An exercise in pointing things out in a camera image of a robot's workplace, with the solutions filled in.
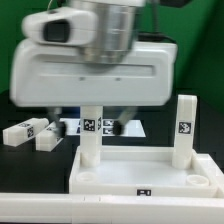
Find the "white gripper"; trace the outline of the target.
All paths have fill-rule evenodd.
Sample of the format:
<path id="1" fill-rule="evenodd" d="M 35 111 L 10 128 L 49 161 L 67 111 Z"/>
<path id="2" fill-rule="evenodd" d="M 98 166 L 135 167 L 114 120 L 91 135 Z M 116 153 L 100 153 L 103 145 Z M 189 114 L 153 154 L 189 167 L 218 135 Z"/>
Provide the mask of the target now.
<path id="1" fill-rule="evenodd" d="M 171 97 L 177 46 L 137 42 L 117 64 L 86 63 L 74 47 L 39 45 L 26 39 L 14 55 L 10 98 L 20 107 L 48 107 L 55 134 L 64 138 L 60 107 L 125 107 L 113 124 L 124 133 L 136 106 L 160 106 Z"/>

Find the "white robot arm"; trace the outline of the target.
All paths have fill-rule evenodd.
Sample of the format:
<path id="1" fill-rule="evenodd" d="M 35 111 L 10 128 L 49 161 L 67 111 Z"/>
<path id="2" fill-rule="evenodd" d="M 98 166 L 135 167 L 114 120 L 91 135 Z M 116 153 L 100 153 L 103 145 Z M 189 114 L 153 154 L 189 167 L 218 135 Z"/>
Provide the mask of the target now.
<path id="1" fill-rule="evenodd" d="M 172 93 L 176 43 L 141 32 L 145 4 L 173 0 L 68 0 L 26 16 L 16 48 L 10 97 L 20 107 L 120 106 L 119 135 L 140 106 L 161 106 Z"/>

